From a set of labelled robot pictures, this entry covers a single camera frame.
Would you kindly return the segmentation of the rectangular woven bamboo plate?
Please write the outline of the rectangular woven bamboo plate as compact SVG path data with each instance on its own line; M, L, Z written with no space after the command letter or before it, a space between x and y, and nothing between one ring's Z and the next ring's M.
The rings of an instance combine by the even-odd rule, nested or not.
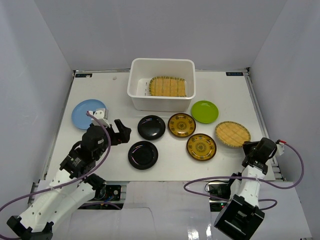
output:
M155 97L186 97L186 80L180 77L156 76L148 85L149 94Z

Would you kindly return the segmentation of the white plastic bin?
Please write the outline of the white plastic bin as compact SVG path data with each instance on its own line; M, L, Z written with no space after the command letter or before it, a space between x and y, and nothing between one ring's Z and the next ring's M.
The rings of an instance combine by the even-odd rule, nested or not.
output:
M185 96L157 96L150 93L152 79L184 79ZM131 63L127 94L139 111L184 112L196 96L195 64L189 59L136 58Z

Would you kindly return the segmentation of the black plate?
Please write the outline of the black plate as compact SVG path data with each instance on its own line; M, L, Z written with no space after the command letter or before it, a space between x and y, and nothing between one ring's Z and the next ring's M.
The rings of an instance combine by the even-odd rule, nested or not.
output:
M137 170L148 170L152 168L159 157L156 146L149 141L138 141L128 151L128 161Z
M139 135L148 141L161 138L166 130L164 120L157 115L147 115L143 117L137 125Z

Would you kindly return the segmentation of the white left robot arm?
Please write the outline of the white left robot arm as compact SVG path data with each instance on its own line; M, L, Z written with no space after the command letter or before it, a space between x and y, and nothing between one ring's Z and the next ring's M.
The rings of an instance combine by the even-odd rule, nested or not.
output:
M94 171L103 163L112 146L128 143L131 129L119 119L111 125L92 123L61 162L55 177L37 199L20 215L7 220L21 240L50 240L58 225L92 199L105 196L106 181Z

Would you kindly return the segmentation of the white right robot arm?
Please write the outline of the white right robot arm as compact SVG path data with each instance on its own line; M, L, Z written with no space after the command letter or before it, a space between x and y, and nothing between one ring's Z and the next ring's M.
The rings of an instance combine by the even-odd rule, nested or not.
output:
M276 143L266 137L246 141L242 148L243 170L231 176L225 187L229 200L214 222L214 227L232 240L249 240L263 222L265 213L259 208L259 192L268 173L266 162L277 151Z

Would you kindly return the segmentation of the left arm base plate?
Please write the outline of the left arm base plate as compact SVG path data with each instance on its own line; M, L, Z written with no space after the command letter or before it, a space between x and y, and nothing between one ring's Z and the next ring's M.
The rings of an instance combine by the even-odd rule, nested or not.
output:
M105 185L94 189L88 183L81 183L75 190L73 199L83 206L102 205L112 201L120 201L121 199L121 185Z

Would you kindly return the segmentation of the light blue plate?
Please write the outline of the light blue plate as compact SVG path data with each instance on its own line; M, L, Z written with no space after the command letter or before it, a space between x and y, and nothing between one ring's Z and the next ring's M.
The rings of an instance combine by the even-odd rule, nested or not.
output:
M106 105L97 99L87 99L80 102L72 111L71 120L73 125L80 130L87 130L90 126L91 118L86 115L87 111L96 111L97 109L107 109Z

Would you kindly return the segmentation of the yellow patterned plate lower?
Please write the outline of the yellow patterned plate lower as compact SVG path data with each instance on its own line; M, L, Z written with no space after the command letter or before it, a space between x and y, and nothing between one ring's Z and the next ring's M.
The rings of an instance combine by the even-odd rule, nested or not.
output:
M209 135L197 133L187 140L186 150L193 159L205 162L216 155L217 144Z

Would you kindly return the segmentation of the black plate lower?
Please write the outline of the black plate lower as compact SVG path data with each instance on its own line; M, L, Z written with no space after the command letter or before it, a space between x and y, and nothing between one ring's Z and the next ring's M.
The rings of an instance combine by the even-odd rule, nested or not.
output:
M128 151L128 161L137 170L148 170L152 168L159 157L156 146L149 141L138 141Z

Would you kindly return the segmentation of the yellow patterned plate upper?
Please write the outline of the yellow patterned plate upper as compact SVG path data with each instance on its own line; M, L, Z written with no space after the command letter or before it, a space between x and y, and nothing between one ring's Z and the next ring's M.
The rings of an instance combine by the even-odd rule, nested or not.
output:
M188 138L196 130L196 121L186 113L176 113L172 115L167 123L168 130L177 138Z

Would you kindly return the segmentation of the round woven bamboo plate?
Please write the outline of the round woven bamboo plate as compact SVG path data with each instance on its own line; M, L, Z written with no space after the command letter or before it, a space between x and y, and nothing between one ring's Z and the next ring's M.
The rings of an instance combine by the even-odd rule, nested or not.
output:
M215 135L223 144L232 148L241 148L245 142L251 141L249 130L234 121L220 122L215 127Z

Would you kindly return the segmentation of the black plate upper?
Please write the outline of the black plate upper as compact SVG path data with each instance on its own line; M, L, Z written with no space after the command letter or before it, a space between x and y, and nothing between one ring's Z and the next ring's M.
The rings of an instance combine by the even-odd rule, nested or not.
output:
M139 135L148 141L161 138L166 130L164 120L157 115L147 115L143 117L137 125Z

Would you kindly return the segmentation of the white paper sheet front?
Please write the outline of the white paper sheet front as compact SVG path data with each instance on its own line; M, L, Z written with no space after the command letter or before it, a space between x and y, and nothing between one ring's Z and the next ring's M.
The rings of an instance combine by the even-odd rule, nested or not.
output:
M77 210L54 231L55 240L225 240L214 227L218 216L199 195L204 183L130 182L121 210ZM295 189L263 184L265 218L255 240L312 239Z

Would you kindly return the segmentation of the green plate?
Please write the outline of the green plate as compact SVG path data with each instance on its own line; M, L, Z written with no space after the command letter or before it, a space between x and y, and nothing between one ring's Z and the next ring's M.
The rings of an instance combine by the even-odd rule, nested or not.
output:
M192 117L202 124L211 124L219 117L218 107L207 100L200 100L191 107Z

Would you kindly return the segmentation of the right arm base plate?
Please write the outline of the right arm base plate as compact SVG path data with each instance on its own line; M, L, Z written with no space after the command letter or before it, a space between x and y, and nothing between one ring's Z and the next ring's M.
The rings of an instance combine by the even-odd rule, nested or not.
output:
M220 212L240 188L238 179L216 179L208 182L204 190L214 197L209 198L211 212Z

